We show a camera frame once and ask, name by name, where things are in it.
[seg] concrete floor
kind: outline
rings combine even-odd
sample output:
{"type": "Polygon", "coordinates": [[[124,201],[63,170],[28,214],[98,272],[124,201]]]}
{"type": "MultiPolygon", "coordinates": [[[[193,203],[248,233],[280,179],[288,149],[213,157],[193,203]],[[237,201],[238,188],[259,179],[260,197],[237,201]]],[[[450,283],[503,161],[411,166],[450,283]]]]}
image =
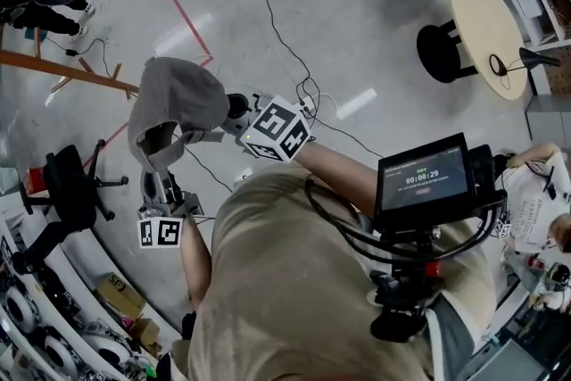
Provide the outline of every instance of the concrete floor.
{"type": "MultiPolygon", "coordinates": [[[[110,69],[123,62],[120,79],[137,84],[145,61],[168,55],[203,62],[204,50],[181,14],[184,11],[214,56],[208,68],[227,87],[250,85],[295,101],[295,84],[304,77],[299,63],[282,47],[269,23],[263,0],[93,0],[98,13],[89,34],[73,45],[83,51],[100,37],[107,41],[110,69]]],[[[463,131],[469,146],[488,143],[492,149],[523,150],[530,145],[524,109],[529,94],[515,102],[497,96],[478,77],[443,85],[422,67],[416,36],[427,24],[451,18],[449,0],[270,0],[284,40],[307,62],[323,93],[338,107],[366,91],[376,97],[344,120],[323,97],[319,117],[346,130],[384,155],[463,131]]],[[[63,46],[69,39],[50,34],[63,46]]],[[[4,46],[31,54],[31,41],[8,28],[4,46]]],[[[63,52],[43,44],[47,59],[67,62],[63,52]]],[[[95,71],[105,72],[101,44],[84,56],[95,71]]],[[[20,172],[41,166],[45,155],[73,143],[88,158],[97,139],[110,138],[124,126],[131,103],[123,93],[72,82],[50,100],[58,78],[2,68],[4,132],[20,172]]],[[[377,159],[350,138],[326,128],[318,141],[376,167],[377,159]]],[[[193,151],[216,176],[232,186],[236,175],[257,162],[228,140],[220,145],[193,145],[193,151]]],[[[228,191],[214,182],[189,155],[171,171],[185,189],[199,194],[206,214],[215,215],[228,191]]],[[[122,130],[100,158],[98,175],[127,175],[131,184],[106,189],[103,198],[117,214],[113,222],[97,220],[95,231],[124,272],[150,302],[174,323],[189,309],[178,253],[138,248],[136,209],[141,203],[140,167],[130,155],[122,130]]],[[[211,225],[201,225],[210,239],[211,225]]],[[[486,251],[494,262],[500,245],[486,251]]]]}

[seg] black desk lamp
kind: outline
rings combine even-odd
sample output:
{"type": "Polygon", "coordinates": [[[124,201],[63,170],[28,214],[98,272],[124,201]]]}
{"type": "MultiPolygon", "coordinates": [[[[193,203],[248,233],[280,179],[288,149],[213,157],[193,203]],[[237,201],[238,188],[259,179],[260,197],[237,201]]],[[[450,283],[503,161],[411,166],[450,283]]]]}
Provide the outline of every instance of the black desk lamp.
{"type": "Polygon", "coordinates": [[[538,53],[534,53],[533,51],[529,51],[525,48],[519,48],[519,59],[512,62],[508,68],[503,63],[503,61],[498,57],[497,54],[490,55],[490,67],[492,68],[492,72],[494,75],[499,77],[505,77],[508,75],[509,71],[514,70],[521,70],[521,69],[528,69],[531,70],[534,67],[537,67],[540,63],[545,65],[553,65],[555,67],[561,67],[561,61],[559,59],[553,59],[552,57],[543,56],[538,53]],[[517,61],[521,61],[523,65],[521,67],[516,67],[512,69],[511,66],[516,63],[517,61]]]}

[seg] gray cap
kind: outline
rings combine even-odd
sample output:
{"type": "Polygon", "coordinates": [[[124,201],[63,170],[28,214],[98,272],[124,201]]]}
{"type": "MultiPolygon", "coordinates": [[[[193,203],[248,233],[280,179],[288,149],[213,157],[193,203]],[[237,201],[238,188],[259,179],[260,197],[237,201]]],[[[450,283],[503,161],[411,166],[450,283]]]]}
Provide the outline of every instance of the gray cap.
{"type": "Polygon", "coordinates": [[[220,142],[211,132],[228,116],[224,87],[206,69],[172,57],[145,64],[138,98],[128,120],[128,146],[146,171],[164,170],[182,157],[185,145],[220,142]],[[172,143],[180,126],[182,135],[172,143]]]}

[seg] forearm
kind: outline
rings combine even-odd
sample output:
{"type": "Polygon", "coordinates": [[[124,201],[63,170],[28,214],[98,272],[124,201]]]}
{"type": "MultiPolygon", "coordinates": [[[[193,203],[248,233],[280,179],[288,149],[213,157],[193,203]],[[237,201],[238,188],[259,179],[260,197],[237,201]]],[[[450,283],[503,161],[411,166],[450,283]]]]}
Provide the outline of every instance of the forearm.
{"type": "Polygon", "coordinates": [[[373,218],[377,196],[375,170],[315,142],[306,144],[295,160],[373,218]]]}
{"type": "Polygon", "coordinates": [[[211,284],[212,261],[203,236],[192,217],[183,222],[180,255],[190,299],[194,309],[198,310],[211,284]]]}
{"type": "Polygon", "coordinates": [[[523,153],[516,154],[509,162],[509,167],[521,167],[529,161],[547,161],[553,154],[559,151],[559,147],[553,143],[534,146],[523,153]]]}

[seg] small display monitor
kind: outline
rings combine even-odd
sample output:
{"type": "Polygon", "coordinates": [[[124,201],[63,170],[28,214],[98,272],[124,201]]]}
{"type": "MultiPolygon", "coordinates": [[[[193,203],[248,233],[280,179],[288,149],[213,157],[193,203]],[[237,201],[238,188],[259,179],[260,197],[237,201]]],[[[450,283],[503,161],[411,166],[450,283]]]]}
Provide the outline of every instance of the small display monitor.
{"type": "Polygon", "coordinates": [[[441,224],[473,203],[476,190],[463,134],[378,164],[377,229],[441,224]]]}

